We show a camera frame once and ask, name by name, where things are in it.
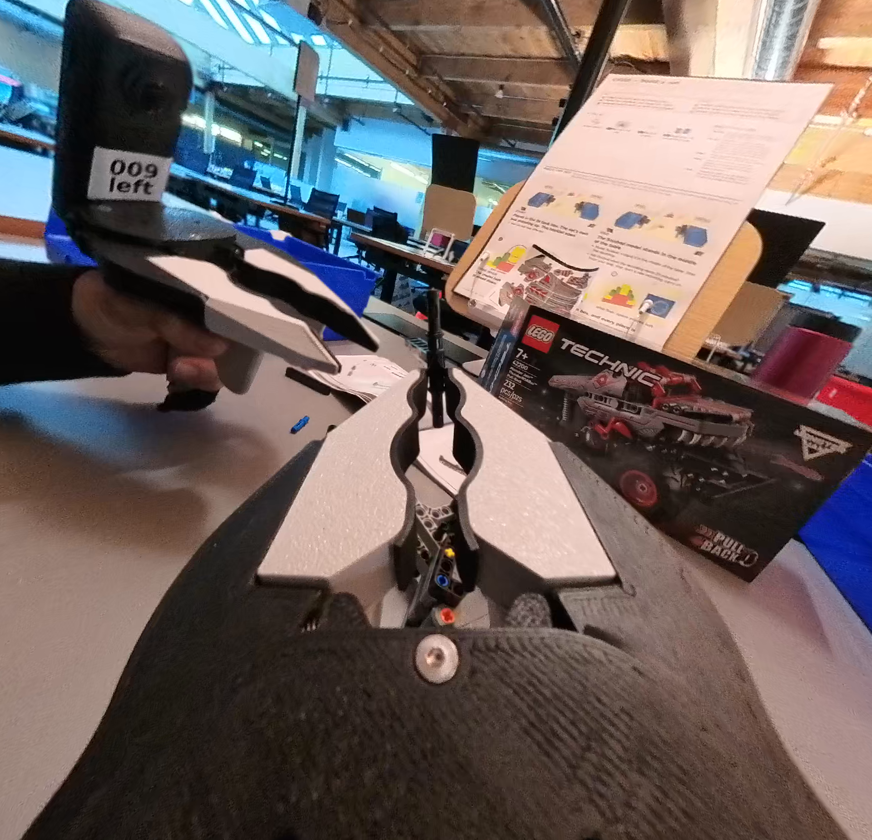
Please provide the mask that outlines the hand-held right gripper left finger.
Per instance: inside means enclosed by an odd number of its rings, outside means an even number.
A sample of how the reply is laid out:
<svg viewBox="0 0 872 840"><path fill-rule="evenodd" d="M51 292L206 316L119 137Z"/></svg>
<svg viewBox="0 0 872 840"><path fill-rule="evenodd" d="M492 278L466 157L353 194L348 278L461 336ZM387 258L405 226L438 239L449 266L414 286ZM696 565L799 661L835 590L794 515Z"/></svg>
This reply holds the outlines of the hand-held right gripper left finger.
<svg viewBox="0 0 872 840"><path fill-rule="evenodd" d="M258 568L325 592L405 590L417 573L416 496L427 380L411 371L324 439Z"/></svg>

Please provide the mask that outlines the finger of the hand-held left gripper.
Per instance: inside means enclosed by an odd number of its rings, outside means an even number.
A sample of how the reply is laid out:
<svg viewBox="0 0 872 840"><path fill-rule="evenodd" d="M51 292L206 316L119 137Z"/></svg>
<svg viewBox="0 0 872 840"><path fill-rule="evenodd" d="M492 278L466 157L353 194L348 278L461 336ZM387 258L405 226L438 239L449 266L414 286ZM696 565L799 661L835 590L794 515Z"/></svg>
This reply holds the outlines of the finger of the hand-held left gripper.
<svg viewBox="0 0 872 840"><path fill-rule="evenodd" d="M376 352L379 339L362 321L374 287L374 276L358 267L305 265L266 246L248 248L234 267L236 286L261 296L273 306Z"/></svg>
<svg viewBox="0 0 872 840"><path fill-rule="evenodd" d="M228 273L198 259L148 257L154 276L204 304L208 331L236 344L284 358L290 365L336 374L339 364L309 322L231 282Z"/></svg>

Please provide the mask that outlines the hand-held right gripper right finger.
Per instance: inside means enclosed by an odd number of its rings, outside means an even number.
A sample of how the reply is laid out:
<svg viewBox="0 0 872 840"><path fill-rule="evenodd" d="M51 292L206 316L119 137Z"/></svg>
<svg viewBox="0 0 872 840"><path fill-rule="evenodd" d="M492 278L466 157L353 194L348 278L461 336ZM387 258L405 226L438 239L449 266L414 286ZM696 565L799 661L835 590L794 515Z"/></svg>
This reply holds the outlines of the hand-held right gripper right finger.
<svg viewBox="0 0 872 840"><path fill-rule="evenodd" d="M551 441L474 378L446 381L474 584L615 584L616 570Z"/></svg>

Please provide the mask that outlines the partly built toy model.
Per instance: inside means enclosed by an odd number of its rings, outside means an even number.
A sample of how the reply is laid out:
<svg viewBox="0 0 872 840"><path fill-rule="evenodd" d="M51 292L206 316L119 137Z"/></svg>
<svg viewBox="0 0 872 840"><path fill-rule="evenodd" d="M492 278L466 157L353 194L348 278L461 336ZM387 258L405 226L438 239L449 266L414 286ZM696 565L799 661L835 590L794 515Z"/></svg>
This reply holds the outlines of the partly built toy model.
<svg viewBox="0 0 872 840"><path fill-rule="evenodd" d="M456 500L418 502L412 534L401 553L407 600L404 628L451 628L462 601L474 591L472 551L462 532Z"/></svg>

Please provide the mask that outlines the black toy axle pin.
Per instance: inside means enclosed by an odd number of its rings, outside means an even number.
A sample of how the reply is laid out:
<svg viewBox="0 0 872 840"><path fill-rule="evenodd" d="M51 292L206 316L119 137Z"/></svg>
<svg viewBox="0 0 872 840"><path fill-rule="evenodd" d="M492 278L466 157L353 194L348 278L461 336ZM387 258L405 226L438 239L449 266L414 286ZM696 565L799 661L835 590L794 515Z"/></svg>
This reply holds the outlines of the black toy axle pin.
<svg viewBox="0 0 872 840"><path fill-rule="evenodd" d="M427 380L431 403L431 425L440 429L445 424L444 398L446 362L444 334L441 323L441 297L436 288L427 290Z"/></svg>

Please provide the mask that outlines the person's left forearm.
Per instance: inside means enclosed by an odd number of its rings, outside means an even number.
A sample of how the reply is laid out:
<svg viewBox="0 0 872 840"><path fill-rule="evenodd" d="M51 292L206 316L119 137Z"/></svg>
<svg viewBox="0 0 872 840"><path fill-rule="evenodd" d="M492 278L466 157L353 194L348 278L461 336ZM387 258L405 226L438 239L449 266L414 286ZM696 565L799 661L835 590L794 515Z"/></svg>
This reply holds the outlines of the person's left forearm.
<svg viewBox="0 0 872 840"><path fill-rule="evenodd" d="M1 260L1 384L127 376L105 362L76 323L72 295L84 267Z"/></svg>

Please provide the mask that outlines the person's left hand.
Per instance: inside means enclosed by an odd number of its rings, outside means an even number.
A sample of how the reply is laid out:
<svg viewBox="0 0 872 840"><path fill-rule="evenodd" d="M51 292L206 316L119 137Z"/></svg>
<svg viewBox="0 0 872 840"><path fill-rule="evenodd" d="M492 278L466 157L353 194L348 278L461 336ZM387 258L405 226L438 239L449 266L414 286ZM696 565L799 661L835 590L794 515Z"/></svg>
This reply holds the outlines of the person's left hand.
<svg viewBox="0 0 872 840"><path fill-rule="evenodd" d="M116 292L96 270L74 283L71 315L93 353L121 371L164 376L175 387L205 392L223 386L216 360L227 350L224 339Z"/></svg>

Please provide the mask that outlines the blue bin with label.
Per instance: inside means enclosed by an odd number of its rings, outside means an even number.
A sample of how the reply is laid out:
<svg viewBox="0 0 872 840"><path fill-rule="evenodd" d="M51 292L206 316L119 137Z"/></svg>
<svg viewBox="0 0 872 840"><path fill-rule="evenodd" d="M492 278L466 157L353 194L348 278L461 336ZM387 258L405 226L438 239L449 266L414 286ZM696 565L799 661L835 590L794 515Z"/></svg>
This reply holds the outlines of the blue bin with label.
<svg viewBox="0 0 872 840"><path fill-rule="evenodd" d="M97 202L50 210L46 250L56 264L95 267L115 291L167 308L200 328L240 341L243 321L220 304L265 315L266 307L374 351L360 321L374 273L292 236L275 237L198 210L158 203Z"/></svg>

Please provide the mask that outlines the long wooden table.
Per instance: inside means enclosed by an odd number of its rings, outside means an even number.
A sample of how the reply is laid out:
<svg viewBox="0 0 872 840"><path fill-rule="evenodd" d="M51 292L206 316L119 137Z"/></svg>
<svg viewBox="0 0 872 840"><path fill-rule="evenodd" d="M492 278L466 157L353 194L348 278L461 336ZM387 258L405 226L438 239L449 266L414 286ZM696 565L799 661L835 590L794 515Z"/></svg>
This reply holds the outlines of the long wooden table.
<svg viewBox="0 0 872 840"><path fill-rule="evenodd" d="M172 195L205 211L216 212L231 223L255 221L261 224L270 217L277 221L279 230L293 237L321 248L330 245L332 223L326 217L300 210L253 187L214 178L173 163L167 189Z"/></svg>
<svg viewBox="0 0 872 840"><path fill-rule="evenodd" d="M446 292L448 277L454 269L451 263L431 257L420 249L363 233L353 233L351 242L367 265L382 272L381 301L393 303L399 277L424 284L440 293Z"/></svg>

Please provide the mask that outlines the black office chair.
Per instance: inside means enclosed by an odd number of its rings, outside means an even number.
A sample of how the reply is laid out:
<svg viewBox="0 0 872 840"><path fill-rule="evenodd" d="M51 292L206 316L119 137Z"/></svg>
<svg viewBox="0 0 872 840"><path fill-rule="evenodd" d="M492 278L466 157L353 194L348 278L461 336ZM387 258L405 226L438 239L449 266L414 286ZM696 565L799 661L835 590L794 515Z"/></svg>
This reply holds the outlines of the black office chair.
<svg viewBox="0 0 872 840"><path fill-rule="evenodd" d="M327 221L325 230L325 240L330 241L333 228L333 219L337 216L340 196L333 192L326 192L313 187L309 197L303 204L303 209L314 216L318 216Z"/></svg>

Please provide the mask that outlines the open instruction booklet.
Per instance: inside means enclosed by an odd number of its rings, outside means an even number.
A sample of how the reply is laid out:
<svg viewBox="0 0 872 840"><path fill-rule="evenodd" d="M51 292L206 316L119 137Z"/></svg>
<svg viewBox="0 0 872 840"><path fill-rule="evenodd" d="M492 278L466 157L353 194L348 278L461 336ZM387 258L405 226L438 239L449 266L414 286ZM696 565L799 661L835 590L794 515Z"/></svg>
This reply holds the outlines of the open instruction booklet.
<svg viewBox="0 0 872 840"><path fill-rule="evenodd" d="M374 400L407 375L407 371L386 358L375 355L339 355L341 370L336 375L321 371L303 371L332 387L333 392L345 393L364 403ZM430 395L427 396L426 415L420 420L420 453L415 466L455 497L466 473L452 453L453 425L444 404L445 424L440 429L431 425Z"/></svg>

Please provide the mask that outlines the black toy truck box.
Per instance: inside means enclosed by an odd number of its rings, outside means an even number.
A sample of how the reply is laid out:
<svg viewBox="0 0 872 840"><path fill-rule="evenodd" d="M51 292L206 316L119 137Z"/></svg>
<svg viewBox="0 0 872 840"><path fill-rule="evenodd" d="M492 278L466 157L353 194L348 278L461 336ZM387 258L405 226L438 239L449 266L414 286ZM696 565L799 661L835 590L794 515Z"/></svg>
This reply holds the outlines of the black toy truck box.
<svg viewBox="0 0 872 840"><path fill-rule="evenodd" d="M870 430L511 300L480 383L664 534L752 582Z"/></svg>

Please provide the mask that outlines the maroon roll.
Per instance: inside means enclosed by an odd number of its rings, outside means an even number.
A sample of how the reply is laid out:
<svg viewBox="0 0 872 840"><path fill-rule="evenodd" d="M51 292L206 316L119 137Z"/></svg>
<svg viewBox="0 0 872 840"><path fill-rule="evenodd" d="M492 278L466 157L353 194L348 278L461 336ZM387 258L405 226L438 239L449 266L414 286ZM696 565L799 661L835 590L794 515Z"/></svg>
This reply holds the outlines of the maroon roll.
<svg viewBox="0 0 872 840"><path fill-rule="evenodd" d="M753 372L755 388L808 404L850 352L858 328L840 321L787 326Z"/></svg>

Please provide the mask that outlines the blue plastic bin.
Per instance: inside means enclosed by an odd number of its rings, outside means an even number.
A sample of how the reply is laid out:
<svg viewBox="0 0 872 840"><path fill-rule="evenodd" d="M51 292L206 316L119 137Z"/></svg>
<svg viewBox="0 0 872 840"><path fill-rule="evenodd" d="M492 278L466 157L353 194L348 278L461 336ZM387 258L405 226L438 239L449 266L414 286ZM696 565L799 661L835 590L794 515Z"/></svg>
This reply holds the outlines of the blue plastic bin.
<svg viewBox="0 0 872 840"><path fill-rule="evenodd" d="M800 540L871 628L871 455L803 526Z"/></svg>

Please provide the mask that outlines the printed instruction sheet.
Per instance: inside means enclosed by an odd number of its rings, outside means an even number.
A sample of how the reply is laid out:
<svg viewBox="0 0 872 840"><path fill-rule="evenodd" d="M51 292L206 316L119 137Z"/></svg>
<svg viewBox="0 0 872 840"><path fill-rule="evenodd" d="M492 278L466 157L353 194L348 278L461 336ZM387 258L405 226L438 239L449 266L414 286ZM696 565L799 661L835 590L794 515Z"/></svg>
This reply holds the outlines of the printed instruction sheet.
<svg viewBox="0 0 872 840"><path fill-rule="evenodd" d="M662 351L831 94L831 83L607 76L453 288Z"/></svg>

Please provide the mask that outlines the silver ventilation duct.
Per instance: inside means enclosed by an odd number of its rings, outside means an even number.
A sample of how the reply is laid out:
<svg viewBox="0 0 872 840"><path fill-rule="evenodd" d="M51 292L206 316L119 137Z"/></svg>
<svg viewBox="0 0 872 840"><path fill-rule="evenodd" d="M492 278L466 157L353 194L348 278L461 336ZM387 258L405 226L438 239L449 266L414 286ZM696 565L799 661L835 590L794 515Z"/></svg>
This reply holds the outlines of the silver ventilation duct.
<svg viewBox="0 0 872 840"><path fill-rule="evenodd" d="M822 0L761 0L748 75L791 81Z"/></svg>

